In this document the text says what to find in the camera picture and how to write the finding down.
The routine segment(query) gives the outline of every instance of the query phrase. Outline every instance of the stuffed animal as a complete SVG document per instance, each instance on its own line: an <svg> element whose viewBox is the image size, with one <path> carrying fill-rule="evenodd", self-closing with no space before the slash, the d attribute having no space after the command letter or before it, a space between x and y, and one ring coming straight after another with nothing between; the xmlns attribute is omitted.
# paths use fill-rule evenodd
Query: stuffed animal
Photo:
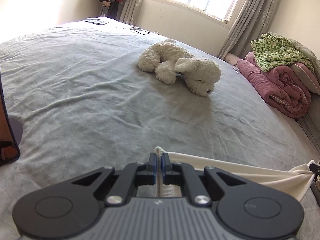
<svg viewBox="0 0 320 240"><path fill-rule="evenodd" d="M210 59L196 58L176 41L167 39L146 49L138 60L138 67L145 72L155 72L156 78L165 84L173 84L176 74L182 74L188 88L199 96L213 92L221 70Z"/></svg>

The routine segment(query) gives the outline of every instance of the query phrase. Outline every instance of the green patterned fabric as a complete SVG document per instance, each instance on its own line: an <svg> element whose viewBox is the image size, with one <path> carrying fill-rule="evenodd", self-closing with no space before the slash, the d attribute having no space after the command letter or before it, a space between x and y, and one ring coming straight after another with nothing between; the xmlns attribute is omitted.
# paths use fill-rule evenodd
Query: green patterned fabric
<svg viewBox="0 0 320 240"><path fill-rule="evenodd" d="M251 41L250 44L256 63L263 72L276 66L301 62L314 73L310 59L297 51L285 37L266 33L261 35L261 39Z"/></svg>

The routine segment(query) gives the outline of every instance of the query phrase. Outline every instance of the white wall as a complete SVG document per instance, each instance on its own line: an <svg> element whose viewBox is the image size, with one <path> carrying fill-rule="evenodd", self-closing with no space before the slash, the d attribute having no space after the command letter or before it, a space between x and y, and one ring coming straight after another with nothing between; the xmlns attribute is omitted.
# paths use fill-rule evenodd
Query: white wall
<svg viewBox="0 0 320 240"><path fill-rule="evenodd" d="M229 31L212 19L156 0L143 0L136 25L214 56Z"/></svg>
<svg viewBox="0 0 320 240"><path fill-rule="evenodd" d="M0 0L0 42L58 24L97 17L98 0Z"/></svg>
<svg viewBox="0 0 320 240"><path fill-rule="evenodd" d="M320 0L280 0L269 31L299 41L320 59Z"/></svg>

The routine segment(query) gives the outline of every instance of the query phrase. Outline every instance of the bed sheet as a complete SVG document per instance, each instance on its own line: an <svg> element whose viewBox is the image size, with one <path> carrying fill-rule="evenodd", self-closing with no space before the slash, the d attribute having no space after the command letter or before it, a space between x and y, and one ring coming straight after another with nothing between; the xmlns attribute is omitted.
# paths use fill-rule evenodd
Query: bed sheet
<svg viewBox="0 0 320 240"><path fill-rule="evenodd" d="M319 159L296 121L268 106L228 63L179 43L221 67L214 92L199 97L181 78L166 85L137 67L144 49L165 37L107 20L0 44L7 110L24 129L20 159L0 167L0 239L18 237L11 212L23 195L101 166L146 161L156 146L278 170ZM302 204L299 239L320 239L311 191Z"/></svg>

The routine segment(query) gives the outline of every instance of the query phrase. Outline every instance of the rolled pink blanket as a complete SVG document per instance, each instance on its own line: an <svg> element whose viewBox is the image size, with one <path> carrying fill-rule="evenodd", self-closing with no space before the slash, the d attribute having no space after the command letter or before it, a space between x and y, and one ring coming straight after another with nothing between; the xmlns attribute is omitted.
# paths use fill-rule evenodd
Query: rolled pink blanket
<svg viewBox="0 0 320 240"><path fill-rule="evenodd" d="M290 67L277 66L264 73L255 64L252 52L245 59L239 59L237 67L267 104L291 118L305 115L311 96Z"/></svg>

